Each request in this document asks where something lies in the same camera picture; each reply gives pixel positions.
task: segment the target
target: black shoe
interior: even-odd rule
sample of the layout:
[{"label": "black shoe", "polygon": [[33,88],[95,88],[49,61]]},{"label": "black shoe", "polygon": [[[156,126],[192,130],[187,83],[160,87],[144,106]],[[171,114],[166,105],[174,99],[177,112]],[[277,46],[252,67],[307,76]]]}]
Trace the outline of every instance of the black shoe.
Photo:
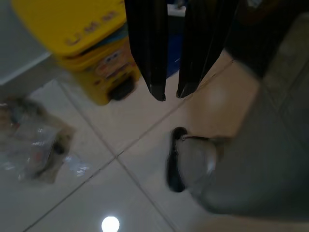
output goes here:
[{"label": "black shoe", "polygon": [[166,165],[166,178],[169,189],[173,192],[182,192],[185,186],[178,172],[178,152],[176,150],[176,141],[183,135],[188,134],[188,131],[183,127],[175,128],[170,135],[169,157]]}]

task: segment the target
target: trash bin lid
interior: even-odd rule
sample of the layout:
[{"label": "trash bin lid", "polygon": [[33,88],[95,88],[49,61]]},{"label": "trash bin lid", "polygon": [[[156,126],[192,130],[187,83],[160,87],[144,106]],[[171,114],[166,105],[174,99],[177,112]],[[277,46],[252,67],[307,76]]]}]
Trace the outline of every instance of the trash bin lid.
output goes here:
[{"label": "trash bin lid", "polygon": [[126,22],[123,0],[12,0],[32,34],[58,56],[74,56]]}]

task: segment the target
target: white wall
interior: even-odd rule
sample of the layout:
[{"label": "white wall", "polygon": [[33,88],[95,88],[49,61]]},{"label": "white wall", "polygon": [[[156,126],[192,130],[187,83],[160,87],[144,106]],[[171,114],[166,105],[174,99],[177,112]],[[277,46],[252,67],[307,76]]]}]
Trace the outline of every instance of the white wall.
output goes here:
[{"label": "white wall", "polygon": [[49,57],[21,24],[10,0],[0,0],[0,85]]}]

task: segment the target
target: tile floor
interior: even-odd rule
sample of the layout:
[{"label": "tile floor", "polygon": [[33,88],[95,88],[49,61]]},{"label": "tile floor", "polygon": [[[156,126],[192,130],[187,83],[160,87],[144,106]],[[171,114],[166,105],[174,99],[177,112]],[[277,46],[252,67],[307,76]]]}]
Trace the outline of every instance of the tile floor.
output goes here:
[{"label": "tile floor", "polygon": [[233,136],[259,84],[222,53],[198,91],[177,99],[178,74],[167,80],[165,102],[141,79],[125,100],[93,104],[67,73],[31,94],[46,110],[76,129],[70,153],[91,169],[76,177],[64,164],[52,185],[29,186],[0,174],[4,232],[99,232],[107,216],[119,232],[302,232],[304,225],[219,217],[188,192],[165,184],[169,133],[177,126],[201,136]]}]

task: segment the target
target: yellow trash bin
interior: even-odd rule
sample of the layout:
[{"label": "yellow trash bin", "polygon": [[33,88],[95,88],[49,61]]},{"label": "yellow trash bin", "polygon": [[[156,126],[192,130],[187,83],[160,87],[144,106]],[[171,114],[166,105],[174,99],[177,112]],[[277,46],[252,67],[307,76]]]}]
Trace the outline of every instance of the yellow trash bin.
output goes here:
[{"label": "yellow trash bin", "polygon": [[123,0],[12,0],[25,26],[97,104],[120,100],[140,77]]}]

